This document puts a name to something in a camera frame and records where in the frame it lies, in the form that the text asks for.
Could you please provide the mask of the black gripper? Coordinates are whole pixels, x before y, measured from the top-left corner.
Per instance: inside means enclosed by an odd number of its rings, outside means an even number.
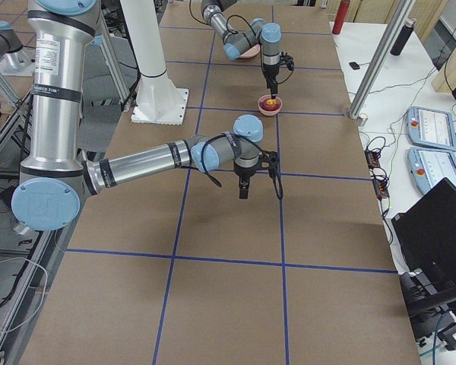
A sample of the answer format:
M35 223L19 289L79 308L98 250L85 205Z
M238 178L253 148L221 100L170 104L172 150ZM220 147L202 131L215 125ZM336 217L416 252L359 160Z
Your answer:
M268 65L263 63L261 69L266 82L269 84L271 96L276 97L278 93L277 76L279 74L280 66L278 64Z
M251 167L243 167L237 162L233 163L233 170L239 177L239 199L248 199L250 179L258 170L258 165L255 163Z

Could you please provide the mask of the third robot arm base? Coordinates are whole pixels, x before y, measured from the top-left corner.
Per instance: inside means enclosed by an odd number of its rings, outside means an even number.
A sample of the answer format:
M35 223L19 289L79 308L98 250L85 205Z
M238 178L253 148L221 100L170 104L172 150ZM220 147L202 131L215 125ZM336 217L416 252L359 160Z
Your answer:
M5 76L32 76L35 52L26 50L7 21L0 21L0 72Z

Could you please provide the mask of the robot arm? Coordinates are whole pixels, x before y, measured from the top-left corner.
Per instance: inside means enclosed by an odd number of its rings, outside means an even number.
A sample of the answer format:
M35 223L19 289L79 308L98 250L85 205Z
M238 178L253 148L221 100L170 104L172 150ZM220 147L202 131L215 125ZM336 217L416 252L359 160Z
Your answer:
M261 47L262 74L271 96L275 98L278 94L277 76L283 64L280 25L255 18L249 22L247 30L235 30L223 14L235 3L236 1L202 1L201 16L222 39L223 50L230 61L238 59L256 45Z
M264 165L261 121L240 116L233 130L194 135L112 160L80 160L84 60L100 22L98 1L31 1L28 21L36 31L36 71L30 154L21 162L20 182L11 199L17 220L37 231L70 224L85 198L134 179L193 166L209 173L230 162L246 198L249 181Z

